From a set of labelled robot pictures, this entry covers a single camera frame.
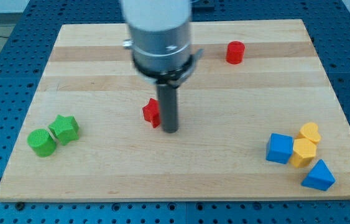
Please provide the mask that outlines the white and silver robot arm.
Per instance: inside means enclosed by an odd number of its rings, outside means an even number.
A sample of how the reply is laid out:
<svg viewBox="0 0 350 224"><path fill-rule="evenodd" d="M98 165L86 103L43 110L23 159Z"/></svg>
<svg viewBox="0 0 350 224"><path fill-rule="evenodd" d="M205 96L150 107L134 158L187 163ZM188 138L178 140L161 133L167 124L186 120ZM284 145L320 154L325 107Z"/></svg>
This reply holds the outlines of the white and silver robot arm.
<svg viewBox="0 0 350 224"><path fill-rule="evenodd" d="M158 86L178 88L194 72L203 49L192 54L189 0L120 0L136 70Z"/></svg>

